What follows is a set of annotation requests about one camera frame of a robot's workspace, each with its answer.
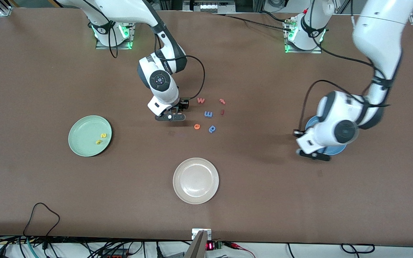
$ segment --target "brown table surface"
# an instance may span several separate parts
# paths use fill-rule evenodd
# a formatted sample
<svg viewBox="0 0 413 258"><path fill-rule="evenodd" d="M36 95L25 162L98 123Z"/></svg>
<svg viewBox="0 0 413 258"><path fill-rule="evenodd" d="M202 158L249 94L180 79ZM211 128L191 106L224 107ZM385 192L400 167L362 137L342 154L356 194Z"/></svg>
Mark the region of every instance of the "brown table surface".
<svg viewBox="0 0 413 258"><path fill-rule="evenodd" d="M0 234L21 234L42 201L62 217L53 235L190 239L192 228L203 227L236 241L413 245L413 26L403 33L383 121L326 163L295 153L291 133L305 92L326 79L360 93L369 67L285 54L281 31L224 16L160 15L207 70L205 103L192 101L181 123L156 122L146 106L152 94L136 66L153 51L148 26L137 27L133 50L113 59L95 50L81 10L15 9L0 19ZM327 49L366 60L348 16L333 16L329 29ZM174 75L181 96L197 92L201 75L194 60ZM331 90L313 89L305 121ZM67 136L88 115L108 119L113 140L85 158ZM175 168L190 157L218 169L218 192L206 204L186 204L173 190ZM28 234L44 235L55 220L40 207Z"/></svg>

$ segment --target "plate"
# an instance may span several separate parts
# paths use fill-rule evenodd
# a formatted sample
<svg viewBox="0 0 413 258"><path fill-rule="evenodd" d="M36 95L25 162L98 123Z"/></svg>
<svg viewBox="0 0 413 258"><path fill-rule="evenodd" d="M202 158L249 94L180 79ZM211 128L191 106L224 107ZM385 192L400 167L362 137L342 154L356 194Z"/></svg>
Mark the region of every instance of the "plate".
<svg viewBox="0 0 413 258"><path fill-rule="evenodd" d="M173 175L176 195L188 204L204 204L216 194L219 175L206 159L193 157L183 161Z"/></svg>
<svg viewBox="0 0 413 258"><path fill-rule="evenodd" d="M309 127L314 126L316 123L318 123L318 116L312 117L310 120L308 120L307 125L305 126L305 130L307 130ZM342 145L342 146L329 146L326 147L323 151L323 154L333 156L336 154L341 153L347 145Z"/></svg>
<svg viewBox="0 0 413 258"><path fill-rule="evenodd" d="M108 147L112 134L111 125L106 119L101 116L86 116L71 127L69 147L79 156L95 156Z"/></svg>

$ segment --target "green plate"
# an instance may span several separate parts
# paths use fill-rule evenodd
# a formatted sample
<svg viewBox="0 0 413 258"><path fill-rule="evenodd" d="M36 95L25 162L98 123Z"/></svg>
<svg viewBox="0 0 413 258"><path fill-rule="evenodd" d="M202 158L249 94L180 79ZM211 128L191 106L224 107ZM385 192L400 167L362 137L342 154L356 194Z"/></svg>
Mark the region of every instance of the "green plate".
<svg viewBox="0 0 413 258"><path fill-rule="evenodd" d="M79 156L95 156L108 147L112 133L111 125L106 119L101 116L86 116L79 119L69 131L69 147Z"/></svg>

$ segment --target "red digital display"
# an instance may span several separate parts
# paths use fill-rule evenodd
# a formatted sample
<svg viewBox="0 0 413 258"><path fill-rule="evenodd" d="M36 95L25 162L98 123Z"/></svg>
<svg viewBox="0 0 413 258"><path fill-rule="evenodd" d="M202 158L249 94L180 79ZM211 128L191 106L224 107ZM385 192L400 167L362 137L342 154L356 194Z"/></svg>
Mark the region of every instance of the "red digital display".
<svg viewBox="0 0 413 258"><path fill-rule="evenodd" d="M213 243L212 242L206 243L205 248L206 248L207 251L214 250Z"/></svg>

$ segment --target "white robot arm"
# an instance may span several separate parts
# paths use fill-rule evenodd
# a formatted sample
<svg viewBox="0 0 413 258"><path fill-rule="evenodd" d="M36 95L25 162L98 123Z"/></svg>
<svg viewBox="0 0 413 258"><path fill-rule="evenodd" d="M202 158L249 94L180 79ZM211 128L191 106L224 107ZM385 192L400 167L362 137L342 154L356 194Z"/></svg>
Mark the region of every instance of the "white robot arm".
<svg viewBox="0 0 413 258"><path fill-rule="evenodd" d="M317 152L353 142L359 129L369 129L383 116L402 55L401 35L413 9L413 0L369 0L353 32L355 46L372 61L375 75L366 96L332 91L318 104L319 123L305 132L295 130L298 154L330 160Z"/></svg>
<svg viewBox="0 0 413 258"><path fill-rule="evenodd" d="M312 50L320 44L326 32L326 25L334 13L333 0L318 0L305 13L296 15L298 28L288 38L298 49Z"/></svg>
<svg viewBox="0 0 413 258"><path fill-rule="evenodd" d="M90 20L90 25L95 33L95 37L105 46L116 46L121 44L128 35L119 33L119 31L125 30L128 23L117 23L115 21L108 21L101 13L97 12L92 6L97 10L98 6L93 0L57 0L62 5L71 5L80 8L87 19ZM114 29L116 32L116 38L114 34L110 32Z"/></svg>
<svg viewBox="0 0 413 258"><path fill-rule="evenodd" d="M148 108L159 121L182 121L185 119L185 116L178 114L178 111L187 109L189 101L180 100L178 88L171 75L184 70L187 58L184 50L175 41L165 23L146 0L60 0L59 2L81 8L92 25L98 26L98 28L93 26L95 34L100 32L100 28L106 27L107 31L102 31L106 35L106 39L103 41L106 42L108 42L108 33L110 33L108 21L111 24L116 23L114 26L128 23L148 24L153 33L164 44L162 49L142 58L138 64L137 72L140 79L154 94L148 103ZM117 43L119 44L122 42L119 37L121 35L120 33L116 33L116 35L118 35ZM174 114L166 114L172 109L176 110Z"/></svg>

